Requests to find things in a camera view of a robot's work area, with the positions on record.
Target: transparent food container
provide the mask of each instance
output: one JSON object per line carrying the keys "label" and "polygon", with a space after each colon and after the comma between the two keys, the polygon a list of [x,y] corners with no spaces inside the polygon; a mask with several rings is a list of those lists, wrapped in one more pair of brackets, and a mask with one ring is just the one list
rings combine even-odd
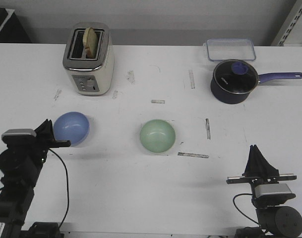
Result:
{"label": "transparent food container", "polygon": [[253,43],[250,39],[208,39],[207,56],[210,61],[256,59]]}

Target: table surface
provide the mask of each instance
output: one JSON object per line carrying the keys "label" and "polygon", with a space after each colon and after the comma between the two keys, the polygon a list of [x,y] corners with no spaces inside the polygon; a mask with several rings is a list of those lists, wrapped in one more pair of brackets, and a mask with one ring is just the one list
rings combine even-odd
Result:
{"label": "table surface", "polygon": [[[226,184],[228,176],[244,172],[252,144],[280,173],[298,176],[287,182],[297,197],[286,205],[302,215],[302,79],[260,84],[244,102],[228,105],[210,91],[214,64],[203,47],[114,46],[110,90],[88,97],[67,77],[64,48],[0,44],[0,138],[10,128],[35,129],[69,111],[89,118],[84,142],[55,150],[69,173],[63,231],[233,235],[238,227],[255,226],[232,204],[236,194],[251,192],[249,185]],[[302,47],[255,51],[251,64],[259,74],[302,72]],[[154,155],[139,142],[139,130],[151,119],[164,119],[176,131],[166,153]],[[5,148],[0,139],[0,153]],[[63,166],[49,153],[25,229],[34,221],[61,221],[65,186]],[[249,197],[237,203],[256,219]]]}

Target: white toaster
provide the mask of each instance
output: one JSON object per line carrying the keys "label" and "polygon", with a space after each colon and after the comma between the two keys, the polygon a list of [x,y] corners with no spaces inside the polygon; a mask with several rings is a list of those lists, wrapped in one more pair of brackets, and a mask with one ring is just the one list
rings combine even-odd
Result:
{"label": "white toaster", "polygon": [[[93,28],[97,35],[95,57],[90,59],[83,45],[87,28]],[[81,22],[74,25],[63,55],[62,64],[74,85],[82,95],[99,96],[111,86],[114,70],[114,53],[110,30],[99,22]]]}

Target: saucepan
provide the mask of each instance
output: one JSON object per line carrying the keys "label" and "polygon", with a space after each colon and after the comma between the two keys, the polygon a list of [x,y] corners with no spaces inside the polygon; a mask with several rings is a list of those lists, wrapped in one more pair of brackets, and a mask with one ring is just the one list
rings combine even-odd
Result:
{"label": "saucepan", "polygon": [[221,102],[237,104],[244,101],[259,84],[273,79],[301,79],[301,72],[280,72],[258,75],[247,62],[228,59],[214,69],[211,92]]}

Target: lid knob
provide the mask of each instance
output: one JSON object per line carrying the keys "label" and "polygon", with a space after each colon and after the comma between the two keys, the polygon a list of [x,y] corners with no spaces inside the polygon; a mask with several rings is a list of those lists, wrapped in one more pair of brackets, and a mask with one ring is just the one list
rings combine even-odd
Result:
{"label": "lid knob", "polygon": [[244,75],[248,72],[249,68],[246,64],[237,61],[232,63],[231,70],[234,74]]}

